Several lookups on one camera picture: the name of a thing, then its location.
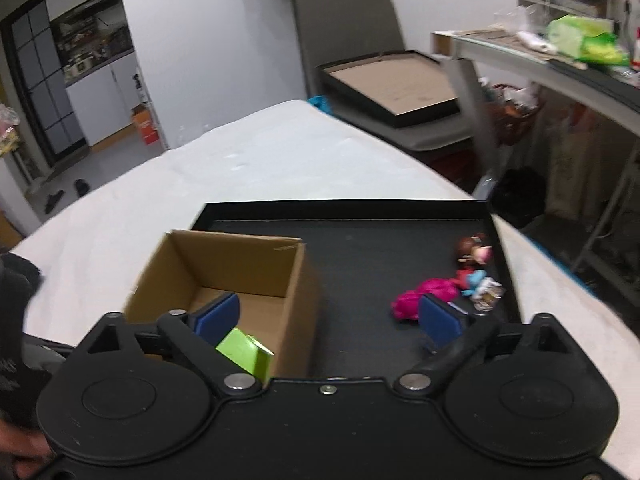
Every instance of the open cardboard box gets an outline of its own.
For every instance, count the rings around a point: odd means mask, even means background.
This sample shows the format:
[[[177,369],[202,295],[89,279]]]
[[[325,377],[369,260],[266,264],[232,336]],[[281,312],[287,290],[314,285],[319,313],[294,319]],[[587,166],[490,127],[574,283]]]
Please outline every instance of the open cardboard box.
[[[182,308],[194,312],[224,292],[240,298],[238,328],[274,353],[270,376],[303,378],[320,287],[298,238],[172,231],[164,236],[125,308],[132,323]]]

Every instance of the basket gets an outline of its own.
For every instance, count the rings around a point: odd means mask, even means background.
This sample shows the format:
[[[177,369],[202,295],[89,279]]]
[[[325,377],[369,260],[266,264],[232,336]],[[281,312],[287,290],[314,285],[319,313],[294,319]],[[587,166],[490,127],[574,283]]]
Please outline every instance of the basket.
[[[519,87],[510,84],[497,84],[494,89],[504,94],[505,88],[520,90]],[[536,123],[536,117],[543,107],[543,102],[538,95],[538,106],[533,110],[521,113],[513,105],[489,103],[489,112],[494,120],[494,127],[498,135],[500,145],[513,146],[529,135]]]

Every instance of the small plastic bottle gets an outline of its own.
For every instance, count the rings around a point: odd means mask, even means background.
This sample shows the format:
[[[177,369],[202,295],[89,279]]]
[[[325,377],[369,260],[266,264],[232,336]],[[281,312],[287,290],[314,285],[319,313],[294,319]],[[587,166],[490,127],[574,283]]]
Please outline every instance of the small plastic bottle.
[[[638,27],[638,34],[636,35],[636,46],[631,66],[636,70],[640,70],[640,27]]]

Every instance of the green bag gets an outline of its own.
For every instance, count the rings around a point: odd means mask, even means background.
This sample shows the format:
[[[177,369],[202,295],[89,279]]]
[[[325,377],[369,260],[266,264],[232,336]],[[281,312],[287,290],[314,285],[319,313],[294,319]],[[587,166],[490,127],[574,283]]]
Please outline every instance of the green bag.
[[[609,20],[563,16],[549,23],[548,36],[560,52],[578,61],[629,66],[629,54],[618,45]]]

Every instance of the person's hand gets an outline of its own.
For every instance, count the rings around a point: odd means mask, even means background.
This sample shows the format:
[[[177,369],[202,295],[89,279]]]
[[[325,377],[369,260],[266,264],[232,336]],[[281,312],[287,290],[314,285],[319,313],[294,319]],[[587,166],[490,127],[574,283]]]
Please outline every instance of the person's hand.
[[[44,435],[39,431],[21,430],[0,420],[0,452],[17,457],[15,474],[27,478],[45,462],[51,450]]]

